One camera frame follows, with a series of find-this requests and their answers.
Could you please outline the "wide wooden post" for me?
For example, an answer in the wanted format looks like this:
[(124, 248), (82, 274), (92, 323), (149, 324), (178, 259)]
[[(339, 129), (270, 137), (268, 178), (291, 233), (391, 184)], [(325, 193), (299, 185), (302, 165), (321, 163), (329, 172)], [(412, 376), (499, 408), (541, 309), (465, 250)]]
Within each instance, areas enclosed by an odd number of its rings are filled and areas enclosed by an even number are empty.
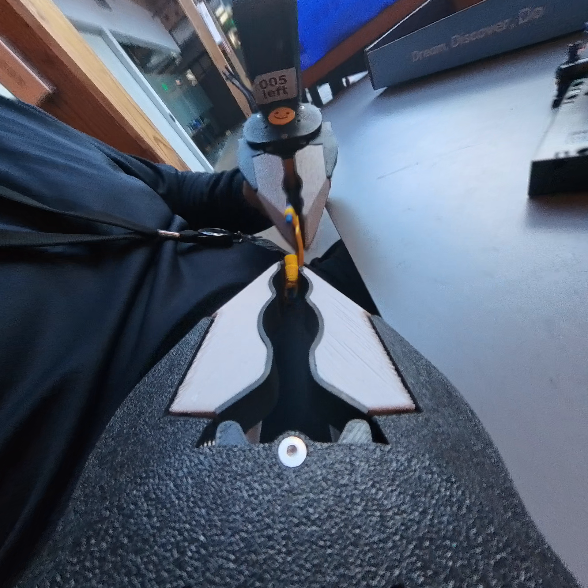
[(1, 89), (120, 151), (189, 168), (52, 1), (1, 1)]

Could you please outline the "blue plastic bin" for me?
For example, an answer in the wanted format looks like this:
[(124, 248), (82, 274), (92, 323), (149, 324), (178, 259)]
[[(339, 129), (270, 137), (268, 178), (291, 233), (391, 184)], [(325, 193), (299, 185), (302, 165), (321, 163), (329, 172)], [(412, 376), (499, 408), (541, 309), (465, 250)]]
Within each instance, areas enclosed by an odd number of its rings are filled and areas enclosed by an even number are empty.
[(395, 1), (298, 1), (300, 64), (308, 70)]

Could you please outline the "person's left forearm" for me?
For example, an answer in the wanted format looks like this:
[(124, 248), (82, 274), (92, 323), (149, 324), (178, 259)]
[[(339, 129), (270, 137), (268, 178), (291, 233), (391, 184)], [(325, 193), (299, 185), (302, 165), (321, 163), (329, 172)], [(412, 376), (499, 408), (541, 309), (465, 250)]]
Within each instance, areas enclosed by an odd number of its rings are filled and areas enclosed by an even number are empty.
[(273, 226), (257, 192), (238, 169), (189, 172), (154, 164), (151, 172), (152, 188), (191, 229), (218, 228), (255, 235)]

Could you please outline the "black toy battery box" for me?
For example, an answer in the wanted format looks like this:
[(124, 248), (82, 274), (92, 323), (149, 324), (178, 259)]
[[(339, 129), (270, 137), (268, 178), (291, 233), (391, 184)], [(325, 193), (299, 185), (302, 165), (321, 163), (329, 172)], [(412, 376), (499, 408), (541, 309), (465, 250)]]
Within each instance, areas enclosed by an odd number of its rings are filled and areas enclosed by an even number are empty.
[(530, 167), (531, 198), (587, 192), (587, 104), (562, 104)]

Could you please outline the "open blue cardboard box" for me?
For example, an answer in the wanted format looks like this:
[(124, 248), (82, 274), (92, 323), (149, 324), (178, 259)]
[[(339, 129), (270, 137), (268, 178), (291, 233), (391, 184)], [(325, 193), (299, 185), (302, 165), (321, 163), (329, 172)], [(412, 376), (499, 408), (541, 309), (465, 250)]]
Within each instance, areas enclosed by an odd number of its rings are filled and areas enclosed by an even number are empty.
[(580, 31), (587, 1), (425, 1), (366, 47), (374, 90)]

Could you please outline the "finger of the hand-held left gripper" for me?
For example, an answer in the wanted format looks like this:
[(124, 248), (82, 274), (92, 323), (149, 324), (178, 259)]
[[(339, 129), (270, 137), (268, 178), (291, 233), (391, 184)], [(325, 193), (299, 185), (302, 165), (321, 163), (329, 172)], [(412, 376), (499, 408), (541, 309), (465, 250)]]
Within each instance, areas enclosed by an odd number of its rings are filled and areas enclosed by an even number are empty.
[(330, 191), (323, 148), (304, 148), (294, 157), (295, 171), (300, 180), (300, 225), (305, 250), (316, 236)]
[(263, 209), (283, 239), (295, 250), (295, 234), (291, 224), (285, 220), (289, 197), (284, 189), (283, 160), (278, 155), (270, 153), (257, 155), (254, 157), (254, 174), (257, 195)]

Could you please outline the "yellow toy brick assembly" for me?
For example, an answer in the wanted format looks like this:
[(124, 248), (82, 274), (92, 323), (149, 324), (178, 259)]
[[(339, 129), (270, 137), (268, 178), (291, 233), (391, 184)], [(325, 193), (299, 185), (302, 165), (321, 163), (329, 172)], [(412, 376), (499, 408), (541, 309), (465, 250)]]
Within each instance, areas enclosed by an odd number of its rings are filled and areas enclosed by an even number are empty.
[(302, 234), (302, 226), (300, 224), (299, 216), (291, 204), (289, 204), (284, 211), (284, 220), (287, 227), (286, 229), (293, 236), (298, 267), (302, 268), (304, 266), (305, 257), (305, 244)]

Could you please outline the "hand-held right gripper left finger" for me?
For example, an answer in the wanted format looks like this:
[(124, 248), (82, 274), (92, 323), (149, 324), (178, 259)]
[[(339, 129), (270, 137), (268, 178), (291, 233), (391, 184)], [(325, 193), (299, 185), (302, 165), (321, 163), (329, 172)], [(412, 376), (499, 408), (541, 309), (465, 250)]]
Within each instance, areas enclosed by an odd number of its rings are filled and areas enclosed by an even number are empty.
[(273, 351), (262, 318), (280, 269), (280, 262), (273, 264), (215, 312), (170, 414), (220, 416), (268, 378)]

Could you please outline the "slim wooden post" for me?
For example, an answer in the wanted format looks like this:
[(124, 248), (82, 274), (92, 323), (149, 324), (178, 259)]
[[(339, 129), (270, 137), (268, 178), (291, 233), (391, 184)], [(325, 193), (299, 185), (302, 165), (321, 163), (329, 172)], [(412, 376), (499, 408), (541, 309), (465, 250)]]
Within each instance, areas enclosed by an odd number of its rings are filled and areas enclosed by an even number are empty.
[(243, 93), (234, 84), (232, 84), (231, 81), (225, 78), (225, 70), (229, 69), (229, 63), (227, 62), (227, 59), (225, 58), (220, 46), (215, 40), (215, 37), (212, 34), (209, 26), (203, 19), (202, 14), (198, 10), (196, 6), (196, 1), (178, 2), (182, 7), (182, 10), (185, 13), (188, 21), (194, 28), (195, 33), (201, 41), (203, 47), (208, 53), (212, 63), (215, 65), (215, 68), (221, 75), (224, 84), (229, 89), (229, 92), (232, 94), (233, 99), (239, 106), (244, 117), (247, 119), (252, 114), (251, 108), (249, 107), (249, 104)]

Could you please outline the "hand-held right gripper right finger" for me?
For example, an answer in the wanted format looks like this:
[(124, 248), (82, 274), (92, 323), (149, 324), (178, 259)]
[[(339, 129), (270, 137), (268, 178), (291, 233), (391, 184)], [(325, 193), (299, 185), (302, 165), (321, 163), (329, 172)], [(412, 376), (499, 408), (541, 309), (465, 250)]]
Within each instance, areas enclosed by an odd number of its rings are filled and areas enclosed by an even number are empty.
[(365, 415), (412, 413), (416, 404), (384, 347), (371, 314), (310, 269), (306, 301), (319, 329), (309, 364), (321, 387)]

